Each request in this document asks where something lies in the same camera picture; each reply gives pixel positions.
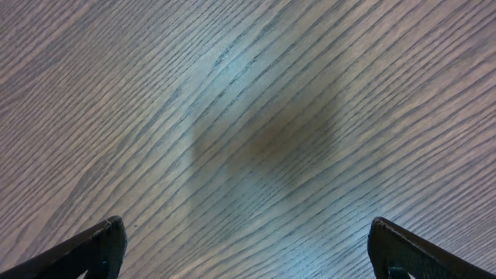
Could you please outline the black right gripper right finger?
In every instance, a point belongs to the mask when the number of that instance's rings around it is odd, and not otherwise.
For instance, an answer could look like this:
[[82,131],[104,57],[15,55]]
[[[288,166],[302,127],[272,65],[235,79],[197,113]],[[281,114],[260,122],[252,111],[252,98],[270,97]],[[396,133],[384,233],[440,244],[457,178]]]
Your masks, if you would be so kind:
[[375,277],[482,278],[495,275],[382,217],[371,223],[367,252]]

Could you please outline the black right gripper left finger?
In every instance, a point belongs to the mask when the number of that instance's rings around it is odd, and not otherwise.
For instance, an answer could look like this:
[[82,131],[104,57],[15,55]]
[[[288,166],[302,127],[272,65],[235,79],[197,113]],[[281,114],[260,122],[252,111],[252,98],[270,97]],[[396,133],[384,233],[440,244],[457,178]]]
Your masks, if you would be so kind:
[[1,277],[102,278],[119,276],[126,252],[123,220],[114,215],[40,255],[1,273]]

